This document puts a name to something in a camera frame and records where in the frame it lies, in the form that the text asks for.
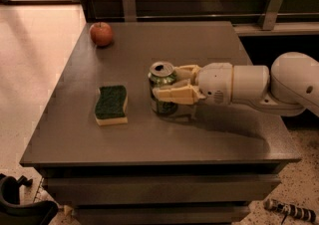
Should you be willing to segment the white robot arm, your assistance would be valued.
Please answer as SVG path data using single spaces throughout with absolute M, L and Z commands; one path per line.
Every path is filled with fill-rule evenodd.
M 271 67 L 211 63 L 174 67 L 176 82 L 153 89 L 161 102 L 210 106 L 244 105 L 264 113 L 319 115 L 319 62 L 297 52 L 280 55 Z

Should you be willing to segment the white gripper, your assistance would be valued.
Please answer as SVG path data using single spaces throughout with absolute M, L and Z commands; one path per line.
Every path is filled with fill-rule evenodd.
M 184 65 L 174 68 L 177 83 L 153 88 L 161 102 L 194 105 L 204 100 L 207 105 L 227 106 L 231 101 L 233 66 L 229 63 Z

